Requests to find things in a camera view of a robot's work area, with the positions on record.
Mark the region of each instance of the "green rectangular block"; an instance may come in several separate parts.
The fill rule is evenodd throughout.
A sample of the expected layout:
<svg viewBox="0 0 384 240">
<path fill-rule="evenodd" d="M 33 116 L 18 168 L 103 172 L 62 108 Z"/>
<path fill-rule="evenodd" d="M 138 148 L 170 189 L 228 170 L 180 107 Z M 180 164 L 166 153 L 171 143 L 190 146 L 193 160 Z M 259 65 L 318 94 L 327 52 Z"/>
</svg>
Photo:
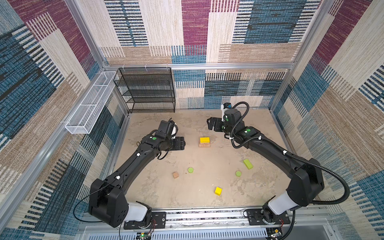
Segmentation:
<svg viewBox="0 0 384 240">
<path fill-rule="evenodd" d="M 248 169 L 253 168 L 253 165 L 252 165 L 252 163 L 248 160 L 248 158 L 247 158 L 247 159 L 244 159 L 243 162 L 244 162 L 244 164 L 247 166 Z"/>
</svg>

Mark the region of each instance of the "black mounting plate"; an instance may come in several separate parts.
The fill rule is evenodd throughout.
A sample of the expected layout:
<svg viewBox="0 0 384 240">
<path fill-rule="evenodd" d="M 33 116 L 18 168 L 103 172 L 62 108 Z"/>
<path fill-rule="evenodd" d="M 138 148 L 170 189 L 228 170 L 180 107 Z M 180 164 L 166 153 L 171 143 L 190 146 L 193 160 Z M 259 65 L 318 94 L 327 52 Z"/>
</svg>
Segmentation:
<svg viewBox="0 0 384 240">
<path fill-rule="evenodd" d="M 184 147 L 184 137 L 175 137 L 174 139 L 172 139 L 172 148 L 170 149 L 170 151 L 184 150 Z"/>
<path fill-rule="evenodd" d="M 262 209 L 247 209 L 247 216 L 251 216 L 248 218 L 249 225 L 256 226 L 256 225 L 268 225 L 263 221 L 263 215 L 260 213 Z M 281 218 L 284 221 L 284 224 L 290 224 L 291 220 L 289 220 L 289 217 L 286 217 L 285 215 L 287 212 L 283 212 L 279 215 L 279 218 Z"/>
<path fill-rule="evenodd" d="M 155 229 L 165 228 L 166 227 L 166 212 L 152 212 L 151 218 L 156 221 Z M 137 224 L 133 223 L 134 221 L 129 221 L 124 223 L 125 230 L 140 229 Z M 145 229 L 151 229 L 153 226 L 153 221 Z"/>
</svg>

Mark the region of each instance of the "white mesh basket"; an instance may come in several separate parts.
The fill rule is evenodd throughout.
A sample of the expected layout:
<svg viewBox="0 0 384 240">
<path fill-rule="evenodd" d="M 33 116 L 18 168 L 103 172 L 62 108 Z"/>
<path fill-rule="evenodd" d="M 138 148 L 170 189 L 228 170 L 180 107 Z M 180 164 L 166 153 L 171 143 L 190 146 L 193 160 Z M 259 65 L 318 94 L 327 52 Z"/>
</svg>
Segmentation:
<svg viewBox="0 0 384 240">
<path fill-rule="evenodd" d="M 87 93 L 75 113 L 70 117 L 65 128 L 71 134 L 89 134 L 107 102 L 113 88 L 114 80 L 119 77 L 115 71 L 102 72 Z"/>
</svg>

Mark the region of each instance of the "black wire rack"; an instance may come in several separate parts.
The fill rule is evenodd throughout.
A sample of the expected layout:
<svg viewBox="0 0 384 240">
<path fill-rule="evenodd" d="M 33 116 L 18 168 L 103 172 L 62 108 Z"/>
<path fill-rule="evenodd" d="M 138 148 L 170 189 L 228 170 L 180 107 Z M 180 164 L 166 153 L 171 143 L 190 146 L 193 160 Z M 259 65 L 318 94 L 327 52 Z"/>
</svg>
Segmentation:
<svg viewBox="0 0 384 240">
<path fill-rule="evenodd" d="M 119 68 L 114 81 L 131 113 L 174 113 L 170 68 Z"/>
</svg>

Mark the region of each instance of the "robotic arm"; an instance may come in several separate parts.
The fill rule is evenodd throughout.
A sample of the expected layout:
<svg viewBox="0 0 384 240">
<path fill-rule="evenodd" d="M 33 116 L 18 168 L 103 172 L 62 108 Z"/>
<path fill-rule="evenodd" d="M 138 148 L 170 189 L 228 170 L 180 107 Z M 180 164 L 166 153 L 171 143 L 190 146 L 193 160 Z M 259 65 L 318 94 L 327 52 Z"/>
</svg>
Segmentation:
<svg viewBox="0 0 384 240">
<path fill-rule="evenodd" d="M 160 159 L 161 151 L 166 151 L 165 157 L 168 151 L 184 150 L 184 137 L 176 137 L 177 130 L 172 118 L 168 122 L 161 121 L 159 128 L 143 137 L 136 151 L 119 169 L 105 180 L 96 179 L 91 184 L 88 212 L 112 227 L 123 221 L 148 226 L 151 207 L 140 202 L 127 202 L 125 194 L 144 167 L 156 156 Z"/>
<path fill-rule="evenodd" d="M 235 109 L 236 106 L 245 104 L 247 110 L 244 115 Z M 252 126 L 245 126 L 242 119 L 248 113 L 249 105 L 246 102 L 237 103 L 233 108 L 230 103 L 222 105 L 222 118 L 207 119 L 208 129 L 224 132 L 224 137 L 230 139 L 234 148 L 245 147 L 255 151 L 278 166 L 291 182 L 286 191 L 278 197 L 268 200 L 261 211 L 263 220 L 273 224 L 278 222 L 279 215 L 286 210 L 305 207 L 308 204 L 338 204 L 349 196 L 347 183 L 336 173 L 320 166 L 312 158 L 309 161 L 296 156 L 268 139 L 264 134 Z M 344 195 L 334 201 L 314 201 L 313 199 L 324 189 L 323 175 L 325 171 L 336 177 L 344 186 Z"/>
</svg>

